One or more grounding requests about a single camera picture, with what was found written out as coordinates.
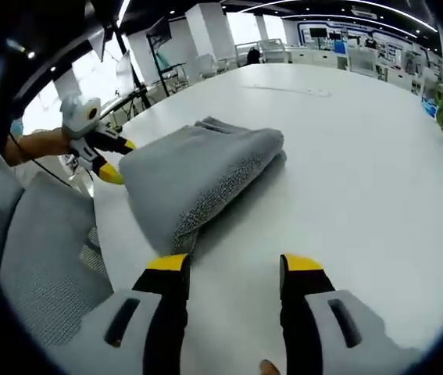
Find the gray cloth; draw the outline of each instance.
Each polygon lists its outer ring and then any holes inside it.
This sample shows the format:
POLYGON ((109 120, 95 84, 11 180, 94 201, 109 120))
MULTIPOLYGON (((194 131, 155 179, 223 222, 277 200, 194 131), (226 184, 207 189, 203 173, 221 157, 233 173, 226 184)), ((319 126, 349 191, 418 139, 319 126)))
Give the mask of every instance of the gray cloth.
POLYGON ((18 201, 0 284, 27 330, 44 345, 69 342, 82 317, 113 292, 94 226, 92 199, 45 173, 37 174, 18 201))
POLYGON ((120 160, 130 206, 161 255, 189 253, 198 231, 282 151, 278 130, 247 130, 211 117, 120 160))

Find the ceiling light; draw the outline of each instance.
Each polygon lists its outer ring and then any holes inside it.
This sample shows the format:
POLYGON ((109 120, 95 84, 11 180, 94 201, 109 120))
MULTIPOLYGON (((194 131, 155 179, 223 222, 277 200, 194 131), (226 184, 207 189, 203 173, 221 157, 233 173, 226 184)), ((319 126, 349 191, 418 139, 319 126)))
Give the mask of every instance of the ceiling light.
POLYGON ((416 18, 408 13, 405 13, 401 10, 392 8, 390 6, 386 6, 386 5, 382 5, 382 4, 377 4, 376 2, 366 2, 365 0, 346 0, 347 2, 361 2, 362 4, 368 4, 368 5, 373 5, 373 6, 379 6, 381 8, 387 9, 387 10, 391 10, 392 12, 396 12, 398 14, 401 14, 402 16, 405 16, 407 18, 410 18, 412 21, 416 21, 417 23, 420 23, 421 25, 424 25, 425 27, 427 27, 428 29, 434 31, 435 33, 438 32, 437 29, 435 29, 434 27, 432 27, 430 24, 425 23, 424 21, 420 20, 419 18, 416 18))
POLYGON ((127 7, 129 6, 130 0, 124 0, 122 3, 122 6, 120 6, 119 11, 119 18, 117 19, 117 26, 120 27, 120 24, 122 23, 122 18, 124 17, 124 14, 126 14, 127 7))
POLYGON ((260 5, 252 6, 251 8, 240 10, 237 13, 248 12, 249 10, 262 8, 263 6, 274 5, 274 4, 281 4, 282 2, 298 2, 298 1, 300 1, 300 0, 280 0, 279 2, 267 2, 266 4, 260 4, 260 5))
POLYGON ((18 52, 25 52, 26 51, 25 47, 23 47, 22 45, 20 45, 17 41, 15 41, 13 39, 7 38, 5 40, 5 42, 9 47, 14 48, 18 52))
POLYGON ((336 18, 346 18, 348 20, 358 20, 358 21, 363 21, 363 22, 371 22, 371 23, 375 23, 376 25, 380 25, 380 26, 388 27, 388 28, 393 29, 393 30, 397 30, 398 32, 406 34, 406 35, 409 35, 412 38, 417 38, 416 35, 411 34, 408 31, 405 31, 405 30, 402 30, 402 29, 398 29, 397 27, 394 27, 392 25, 387 25, 386 23, 381 23, 381 22, 377 22, 377 21, 373 21, 373 20, 369 20, 369 19, 364 19, 364 18, 359 18, 359 17, 353 17, 353 16, 340 16, 338 14, 296 14, 295 16, 283 16, 282 18, 286 19, 286 18, 303 17, 303 16, 306 16, 306 17, 322 17, 322 18, 324 18, 324 17, 336 17, 336 18))

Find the white table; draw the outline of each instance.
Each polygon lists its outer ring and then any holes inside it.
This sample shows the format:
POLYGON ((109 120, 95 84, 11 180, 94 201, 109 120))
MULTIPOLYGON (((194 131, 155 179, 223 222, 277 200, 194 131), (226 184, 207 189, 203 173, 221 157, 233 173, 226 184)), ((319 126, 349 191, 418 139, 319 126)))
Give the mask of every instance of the white table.
MULTIPOLYGON (((192 267, 183 373, 257 373, 264 358, 285 373, 282 252, 322 263, 337 289, 384 318, 397 344, 425 349, 435 339, 443 329, 443 133, 419 100, 341 70, 253 65, 125 125, 138 147, 209 115, 285 136, 284 170, 224 220, 192 267)), ((106 157, 117 164, 120 155, 106 157)), ((95 178, 95 211, 112 285, 130 288, 155 252, 125 188, 95 178)))

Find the human hand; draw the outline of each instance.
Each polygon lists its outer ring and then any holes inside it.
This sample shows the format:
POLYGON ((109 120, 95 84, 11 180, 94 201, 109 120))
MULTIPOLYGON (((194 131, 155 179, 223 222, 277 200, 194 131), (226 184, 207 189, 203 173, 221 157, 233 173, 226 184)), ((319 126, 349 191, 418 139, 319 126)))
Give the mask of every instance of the human hand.
POLYGON ((280 375, 280 371, 268 359, 264 359, 259 364, 260 375, 280 375))

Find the white chair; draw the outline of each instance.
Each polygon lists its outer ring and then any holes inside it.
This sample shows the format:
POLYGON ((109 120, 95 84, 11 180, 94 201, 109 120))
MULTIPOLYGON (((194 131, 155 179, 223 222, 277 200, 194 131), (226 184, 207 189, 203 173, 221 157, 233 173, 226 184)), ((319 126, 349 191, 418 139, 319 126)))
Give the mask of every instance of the white chair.
POLYGON ((198 67, 202 78, 214 77, 217 74, 218 67, 213 56, 209 53, 198 57, 198 67))
POLYGON ((373 51, 349 48, 348 59, 350 71, 377 78, 376 54, 373 51))
POLYGON ((388 83, 394 84, 399 88, 403 88, 409 92, 412 92, 413 76, 402 72, 401 70, 394 70, 388 68, 388 83))
POLYGON ((202 80, 200 77, 200 63, 198 59, 190 59, 183 66, 184 74, 189 85, 196 84, 202 80))
POLYGON ((288 63, 288 55, 281 39, 269 39, 259 42, 265 63, 288 63))

